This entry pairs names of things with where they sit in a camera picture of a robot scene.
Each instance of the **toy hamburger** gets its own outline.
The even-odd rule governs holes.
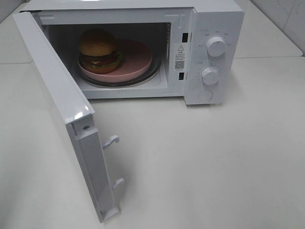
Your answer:
[[[84,69],[92,73],[110,73],[114,71],[123,59],[123,54],[117,50],[114,36],[102,29],[90,29],[81,35],[79,46],[79,61]]]

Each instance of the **qr code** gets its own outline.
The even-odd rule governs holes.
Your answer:
[[[184,61],[176,61],[175,69],[183,69]]]

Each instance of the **control panel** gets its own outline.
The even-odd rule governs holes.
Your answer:
[[[195,12],[186,104],[218,104],[224,99],[244,13]]]

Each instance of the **power knob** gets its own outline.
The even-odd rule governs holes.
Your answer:
[[[213,85],[217,83],[220,79],[219,72],[215,68],[207,68],[202,73],[203,83],[206,85]]]
[[[206,49],[212,57],[221,56],[225,52],[225,40],[222,37],[212,37],[206,43]]]

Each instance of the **wall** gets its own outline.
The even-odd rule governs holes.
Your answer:
[[[250,0],[234,0],[234,1],[240,6],[240,8],[243,9],[244,12],[247,11]]]
[[[251,0],[305,53],[305,0]]]
[[[24,2],[25,0],[0,0],[0,22]]]

